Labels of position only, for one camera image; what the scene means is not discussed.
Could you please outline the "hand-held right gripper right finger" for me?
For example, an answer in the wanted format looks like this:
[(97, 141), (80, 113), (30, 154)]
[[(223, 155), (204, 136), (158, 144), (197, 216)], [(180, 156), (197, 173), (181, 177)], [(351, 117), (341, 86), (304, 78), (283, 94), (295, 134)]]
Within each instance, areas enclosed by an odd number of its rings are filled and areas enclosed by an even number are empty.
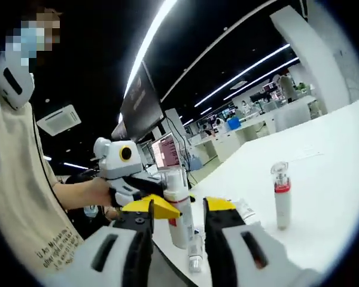
[(205, 251), (213, 286), (318, 286), (321, 275), (301, 268), (259, 225), (247, 225), (228, 200), (203, 199)]

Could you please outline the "person's left hand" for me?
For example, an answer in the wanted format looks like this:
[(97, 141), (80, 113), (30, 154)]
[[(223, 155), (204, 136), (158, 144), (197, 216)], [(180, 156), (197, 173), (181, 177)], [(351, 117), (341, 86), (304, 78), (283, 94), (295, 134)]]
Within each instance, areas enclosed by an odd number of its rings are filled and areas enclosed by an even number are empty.
[(110, 185), (102, 178), (92, 179), (86, 188), (88, 205), (112, 206)]

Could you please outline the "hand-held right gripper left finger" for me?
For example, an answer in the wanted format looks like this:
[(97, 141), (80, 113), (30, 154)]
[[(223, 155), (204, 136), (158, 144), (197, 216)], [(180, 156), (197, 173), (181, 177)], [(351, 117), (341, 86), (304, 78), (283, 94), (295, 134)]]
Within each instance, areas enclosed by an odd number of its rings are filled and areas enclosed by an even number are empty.
[(73, 286), (147, 286), (153, 253), (154, 201), (134, 201), (76, 251)]

